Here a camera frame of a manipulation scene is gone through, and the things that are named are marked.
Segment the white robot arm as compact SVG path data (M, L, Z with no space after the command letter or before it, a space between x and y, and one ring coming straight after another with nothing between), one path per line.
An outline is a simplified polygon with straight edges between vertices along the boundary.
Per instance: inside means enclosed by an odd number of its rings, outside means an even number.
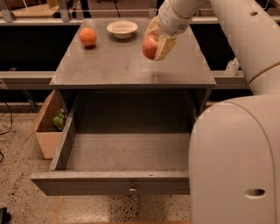
M195 122L189 146L192 224L280 223L280 28L255 0L164 0L147 33L157 60L209 2L252 91Z

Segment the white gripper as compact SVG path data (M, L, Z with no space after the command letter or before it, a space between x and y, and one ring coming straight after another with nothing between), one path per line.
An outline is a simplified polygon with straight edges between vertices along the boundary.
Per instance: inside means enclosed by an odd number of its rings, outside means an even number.
M164 0L144 36L159 33L157 50L154 60L163 60L175 46L176 35L182 34L193 18L193 0Z

